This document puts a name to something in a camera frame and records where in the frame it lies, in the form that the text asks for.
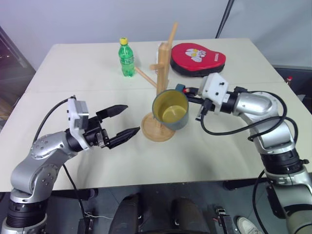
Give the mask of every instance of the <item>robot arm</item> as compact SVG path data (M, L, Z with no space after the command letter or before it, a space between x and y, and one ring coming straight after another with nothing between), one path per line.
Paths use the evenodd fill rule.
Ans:
M208 111L225 112L241 117L248 125L278 116L278 100L265 92L249 93L237 87L228 92L227 81L218 73L204 77L197 92L188 94L189 101L202 104L197 120L201 121ZM252 136L274 127L279 118L271 119L250 129ZM312 233L312 182L295 149L295 141L288 125L282 122L268 133L254 137L253 142L261 155L268 178L268 198L273 212L285 218L290 234Z
M42 136L12 172L14 187L10 194L9 211L2 224L2 234L45 233L46 207L61 166L79 151L92 146L112 149L133 137L139 127L127 129L109 139L102 120L118 115L127 106L116 105L89 118L84 101L68 99L69 126L65 132Z

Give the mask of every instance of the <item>yellow bottle cap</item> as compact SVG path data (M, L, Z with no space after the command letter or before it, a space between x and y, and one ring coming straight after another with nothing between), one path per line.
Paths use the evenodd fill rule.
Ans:
M120 38L120 44L121 44L121 45L126 45L126 44L128 44L128 39L127 39L127 38Z

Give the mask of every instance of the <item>green bottle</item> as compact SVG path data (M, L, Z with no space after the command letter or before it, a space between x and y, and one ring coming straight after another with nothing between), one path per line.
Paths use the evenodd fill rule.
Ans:
M131 77L135 73L135 60L132 49L128 46L127 38L120 38L120 49L118 52L121 70L125 77Z

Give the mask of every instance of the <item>wooden mug tree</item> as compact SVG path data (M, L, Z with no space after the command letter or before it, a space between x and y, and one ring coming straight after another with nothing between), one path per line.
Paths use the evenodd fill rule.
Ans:
M176 34L178 23L175 22L169 39L167 42L163 42L158 48L158 63L150 65L151 70L157 70L157 83L155 83L150 77L143 73L136 67L136 71L143 76L148 82L156 87L156 94L160 94L162 91L167 89L168 86L168 72L170 66L171 48L172 41ZM153 113L148 113L142 120L142 132L144 135L152 141L166 141L169 140L175 131L167 128L160 122L158 122Z

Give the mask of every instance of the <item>bottle label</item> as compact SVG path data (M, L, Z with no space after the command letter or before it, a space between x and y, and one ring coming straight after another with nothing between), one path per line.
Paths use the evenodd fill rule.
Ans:
M120 62L122 64L131 64L134 62L134 57L130 57L130 58L120 58Z

